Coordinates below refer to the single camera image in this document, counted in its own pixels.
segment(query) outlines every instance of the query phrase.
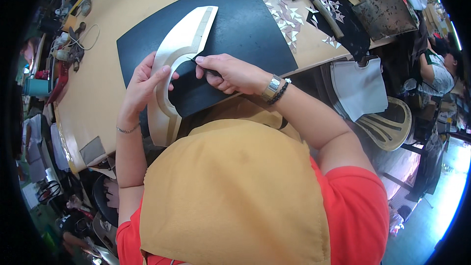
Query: table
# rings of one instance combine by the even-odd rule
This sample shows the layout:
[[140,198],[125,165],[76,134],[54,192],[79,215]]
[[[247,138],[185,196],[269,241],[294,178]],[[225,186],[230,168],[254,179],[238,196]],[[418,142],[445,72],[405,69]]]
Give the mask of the table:
[[[73,162],[70,165],[74,173],[85,168],[79,151],[95,137],[100,136],[108,154],[115,151],[116,117],[126,92],[116,40],[140,21],[175,1],[92,0],[90,14],[86,18],[78,17],[75,28],[85,21],[88,27],[98,24],[101,32],[95,46],[86,51],[79,71],[69,70],[68,84],[57,103],[61,134]],[[292,4],[305,19],[308,11],[304,7],[309,6],[309,1],[297,0]],[[85,48],[93,44],[96,34],[97,31],[90,31],[82,42]],[[350,55],[342,46],[335,49],[322,42],[321,39],[327,38],[326,35],[310,24],[302,26],[296,37],[297,53],[294,58],[299,68],[285,76]],[[372,42],[371,48],[392,41],[385,39]]]

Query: black cutting mat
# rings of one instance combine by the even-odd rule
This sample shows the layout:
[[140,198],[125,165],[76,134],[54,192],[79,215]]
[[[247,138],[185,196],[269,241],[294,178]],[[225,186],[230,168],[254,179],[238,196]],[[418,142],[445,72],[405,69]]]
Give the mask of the black cutting mat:
[[[116,44],[126,87],[134,68],[156,51],[168,32],[198,6],[218,6],[218,13],[200,55],[228,53],[268,72],[282,75],[298,68],[278,25],[263,0],[179,0],[121,36]],[[195,64],[182,63],[169,100],[184,118],[228,97],[195,76]],[[147,108],[140,114],[144,137],[149,136]]]
[[[368,50],[370,49],[370,36],[368,35],[367,31],[358,20],[356,15],[352,11],[353,4],[350,3],[348,0],[331,0],[333,2],[339,2],[339,11],[345,15],[343,19],[344,23],[341,23],[336,20],[337,24],[342,30],[344,37],[340,39],[336,39],[337,42],[341,43],[344,48],[346,48],[350,54],[353,56],[355,61],[361,61],[362,57],[366,55]],[[317,26],[319,29],[333,37],[332,28],[330,28],[327,21],[320,13],[315,14],[315,18],[318,21]],[[312,13],[309,12],[307,22],[311,25],[314,25],[311,21]]]

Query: hammer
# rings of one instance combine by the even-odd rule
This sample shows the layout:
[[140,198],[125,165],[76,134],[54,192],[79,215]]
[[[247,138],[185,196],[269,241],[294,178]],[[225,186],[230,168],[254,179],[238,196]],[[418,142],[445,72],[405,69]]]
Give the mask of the hammer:
[[342,30],[340,30],[340,27],[337,25],[337,22],[332,17],[332,14],[330,13],[330,11],[328,11],[326,7],[322,4],[322,1],[321,0],[310,0],[310,1],[312,1],[315,8],[321,13],[321,15],[327,21],[329,26],[332,28],[333,34],[335,35],[335,39],[342,38],[344,36],[342,33]]

